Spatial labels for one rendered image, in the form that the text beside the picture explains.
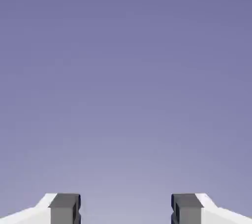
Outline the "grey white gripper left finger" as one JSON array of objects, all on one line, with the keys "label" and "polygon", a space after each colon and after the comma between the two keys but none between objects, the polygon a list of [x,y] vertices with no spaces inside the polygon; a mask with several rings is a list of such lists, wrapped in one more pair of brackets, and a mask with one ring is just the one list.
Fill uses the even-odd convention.
[{"label": "grey white gripper left finger", "polygon": [[0,224],[81,224],[81,195],[46,193],[34,206],[0,218]]}]

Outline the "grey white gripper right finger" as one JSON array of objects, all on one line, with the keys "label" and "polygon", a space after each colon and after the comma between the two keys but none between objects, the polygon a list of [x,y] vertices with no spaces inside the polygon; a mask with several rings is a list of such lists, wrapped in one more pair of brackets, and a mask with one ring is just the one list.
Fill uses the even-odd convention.
[{"label": "grey white gripper right finger", "polygon": [[252,224],[252,218],[218,207],[206,193],[173,193],[171,224]]}]

